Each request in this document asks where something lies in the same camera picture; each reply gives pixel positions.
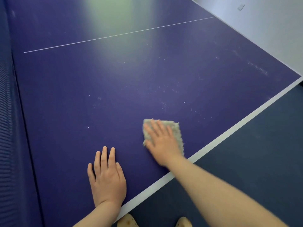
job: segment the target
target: blue floor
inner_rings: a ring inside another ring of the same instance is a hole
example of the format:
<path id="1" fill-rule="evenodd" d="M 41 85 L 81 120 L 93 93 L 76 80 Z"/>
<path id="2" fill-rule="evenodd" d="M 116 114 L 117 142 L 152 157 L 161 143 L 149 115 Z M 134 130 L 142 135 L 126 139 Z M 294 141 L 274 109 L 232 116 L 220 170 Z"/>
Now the blue floor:
<path id="1" fill-rule="evenodd" d="M 303 226 L 303 87 L 297 86 L 196 162 L 272 211 Z M 207 226 L 173 179 L 130 212 L 140 227 Z"/>

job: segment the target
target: shoe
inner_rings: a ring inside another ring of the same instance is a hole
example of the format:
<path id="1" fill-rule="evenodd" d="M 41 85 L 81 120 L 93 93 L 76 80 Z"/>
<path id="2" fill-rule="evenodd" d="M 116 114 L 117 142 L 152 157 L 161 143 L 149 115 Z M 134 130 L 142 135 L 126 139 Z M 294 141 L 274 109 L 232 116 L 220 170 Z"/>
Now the shoe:
<path id="1" fill-rule="evenodd" d="M 180 217 L 176 223 L 176 227 L 192 227 L 192 224 L 186 217 Z"/>
<path id="2" fill-rule="evenodd" d="M 127 213 L 118 221 L 117 227 L 138 227 L 138 225 L 133 216 Z"/>

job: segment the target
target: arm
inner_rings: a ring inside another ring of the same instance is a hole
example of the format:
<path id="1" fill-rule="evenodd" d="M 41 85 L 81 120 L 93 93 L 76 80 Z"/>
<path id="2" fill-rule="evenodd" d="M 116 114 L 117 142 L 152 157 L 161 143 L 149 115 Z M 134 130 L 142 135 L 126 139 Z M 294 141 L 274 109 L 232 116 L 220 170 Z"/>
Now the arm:
<path id="1" fill-rule="evenodd" d="M 93 173 L 89 164 L 87 173 L 92 188 L 95 209 L 74 227 L 109 227 L 121 209 L 126 196 L 126 180 L 119 163 L 115 161 L 115 148 L 111 149 L 107 162 L 107 147 L 96 153 Z"/>
<path id="2" fill-rule="evenodd" d="M 246 194 L 184 158 L 170 127 L 160 121 L 151 124 L 153 129 L 144 127 L 153 139 L 147 148 L 173 173 L 211 227 L 286 226 Z"/>

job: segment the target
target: right hand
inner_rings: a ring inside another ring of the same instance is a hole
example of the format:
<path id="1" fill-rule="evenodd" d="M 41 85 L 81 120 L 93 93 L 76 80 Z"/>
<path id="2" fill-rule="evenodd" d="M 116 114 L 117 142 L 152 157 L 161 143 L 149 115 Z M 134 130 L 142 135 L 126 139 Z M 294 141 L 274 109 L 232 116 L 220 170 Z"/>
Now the right hand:
<path id="1" fill-rule="evenodd" d="M 144 129 L 149 133 L 152 141 L 146 140 L 146 147 L 161 166 L 168 166 L 170 160 L 175 157 L 183 157 L 170 126 L 165 127 L 160 120 L 151 120 L 151 126 L 146 123 Z"/>

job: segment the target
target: gray cloth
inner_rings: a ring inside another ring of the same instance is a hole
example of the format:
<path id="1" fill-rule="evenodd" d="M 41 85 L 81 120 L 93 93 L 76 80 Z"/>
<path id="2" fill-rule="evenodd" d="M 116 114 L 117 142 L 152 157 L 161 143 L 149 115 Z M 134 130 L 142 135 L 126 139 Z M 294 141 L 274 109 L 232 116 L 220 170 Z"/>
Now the gray cloth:
<path id="1" fill-rule="evenodd" d="M 151 128 L 151 119 L 145 119 L 143 120 L 143 125 L 147 123 Z M 184 155 L 184 147 L 183 147 L 183 140 L 181 137 L 181 131 L 179 128 L 179 123 L 178 122 L 174 122 L 174 121 L 162 121 L 162 123 L 164 124 L 164 126 L 170 126 L 172 129 L 172 133 L 178 143 L 180 152 L 182 153 L 182 155 Z M 147 131 L 144 129 L 143 127 L 143 134 L 144 134 L 144 142 L 143 145 L 145 146 L 145 141 L 146 140 L 152 140 L 152 138 L 150 137 L 150 135 L 147 133 Z"/>

